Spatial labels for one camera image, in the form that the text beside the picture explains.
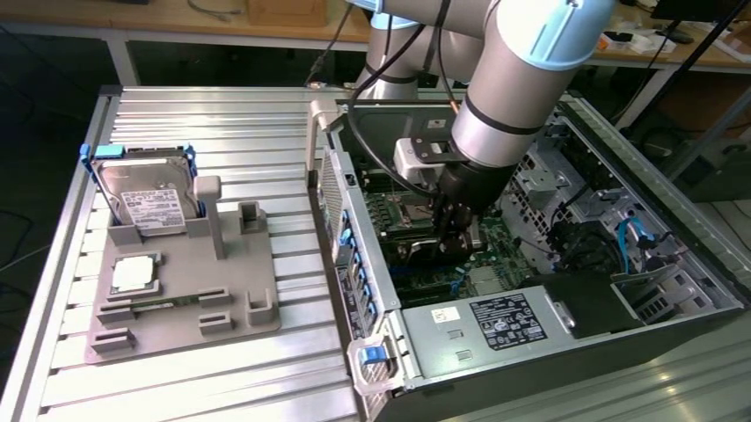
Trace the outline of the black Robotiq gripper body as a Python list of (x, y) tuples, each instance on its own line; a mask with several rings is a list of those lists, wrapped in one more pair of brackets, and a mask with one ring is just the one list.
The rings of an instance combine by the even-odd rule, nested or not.
[(437, 182), (435, 215), (444, 214), (449, 206), (484, 215), (500, 198), (516, 168), (516, 164), (484, 167), (472, 161), (445, 164)]

